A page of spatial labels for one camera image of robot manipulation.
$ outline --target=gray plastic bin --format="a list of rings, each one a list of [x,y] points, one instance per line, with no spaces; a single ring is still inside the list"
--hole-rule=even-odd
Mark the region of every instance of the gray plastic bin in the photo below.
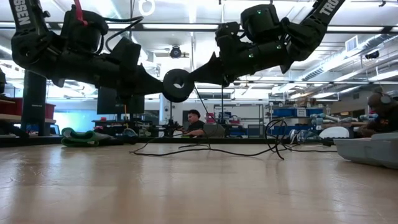
[[[396,133],[375,134],[372,139],[335,139],[338,154],[344,159],[373,166],[398,169]]]

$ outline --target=laboratory room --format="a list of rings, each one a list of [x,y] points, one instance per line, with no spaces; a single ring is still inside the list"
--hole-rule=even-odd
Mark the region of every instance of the laboratory room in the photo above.
[[[396,0],[3,0],[0,223],[398,223]]]

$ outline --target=green object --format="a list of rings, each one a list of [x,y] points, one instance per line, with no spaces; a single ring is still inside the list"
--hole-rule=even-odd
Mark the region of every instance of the green object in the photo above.
[[[61,143],[68,147],[95,147],[98,146],[100,140],[112,138],[110,135],[96,133],[94,131],[79,133],[72,128],[62,129],[62,136],[63,139]]]

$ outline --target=white lettering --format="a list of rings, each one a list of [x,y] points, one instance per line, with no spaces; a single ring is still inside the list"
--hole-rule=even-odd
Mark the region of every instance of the white lettering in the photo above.
[[[22,11],[26,11],[26,5],[21,5],[21,6],[16,6],[15,7],[15,10],[17,11],[17,12],[22,12]]]
[[[339,0],[328,0],[328,2],[325,3],[325,5],[323,5],[323,7],[319,11],[319,13],[326,14],[326,15],[330,16],[330,14],[333,12],[333,10],[335,10],[338,3],[339,3]]]
[[[30,24],[30,17],[27,11],[25,0],[14,0],[15,11],[17,12],[19,25]]]

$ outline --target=man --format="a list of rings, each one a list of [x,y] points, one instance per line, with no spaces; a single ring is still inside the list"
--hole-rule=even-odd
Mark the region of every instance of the man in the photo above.
[[[398,131],[398,101],[389,95],[375,93],[368,99],[368,105],[379,116],[366,126],[360,127],[359,133],[369,138],[376,133]]]
[[[182,129],[186,136],[202,136],[204,135],[204,131],[202,130],[205,123],[199,120],[200,113],[197,110],[188,111],[188,121],[190,123],[187,130]]]

